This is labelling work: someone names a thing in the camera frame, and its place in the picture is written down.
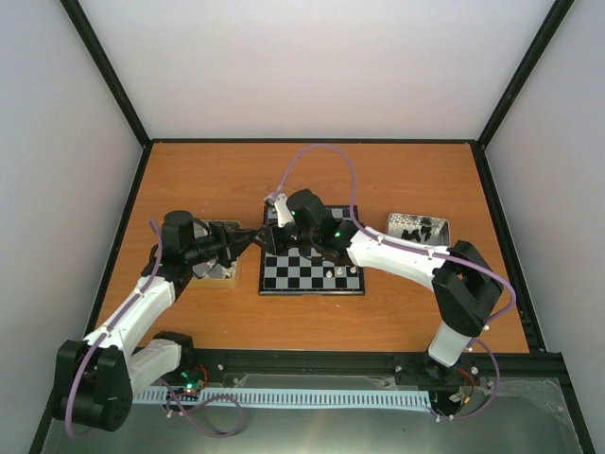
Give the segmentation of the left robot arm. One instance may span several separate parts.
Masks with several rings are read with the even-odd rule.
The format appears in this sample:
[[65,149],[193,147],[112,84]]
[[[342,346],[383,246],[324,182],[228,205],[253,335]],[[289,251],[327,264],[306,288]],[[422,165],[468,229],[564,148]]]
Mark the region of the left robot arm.
[[83,427],[120,428],[134,396],[170,374],[183,381],[197,369],[197,358],[175,340],[160,338],[137,346],[155,321],[182,295],[196,265],[213,261],[228,267],[253,243],[255,229],[233,229],[212,222],[195,235],[188,211],[172,211],[149,225],[157,237],[150,258],[126,300],[82,340],[67,340],[56,355],[50,397],[52,416],[72,439]]

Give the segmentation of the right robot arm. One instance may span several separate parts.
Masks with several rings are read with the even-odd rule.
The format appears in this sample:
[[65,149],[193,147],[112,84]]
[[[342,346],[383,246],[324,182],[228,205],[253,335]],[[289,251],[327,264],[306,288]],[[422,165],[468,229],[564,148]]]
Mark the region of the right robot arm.
[[431,381],[449,377],[489,324],[503,286],[472,244],[421,245],[366,227],[355,216],[338,220],[308,189],[291,196],[274,192],[265,205],[276,216],[259,233],[265,252],[310,248],[337,266],[384,271],[434,293],[441,323],[423,360],[423,373]]

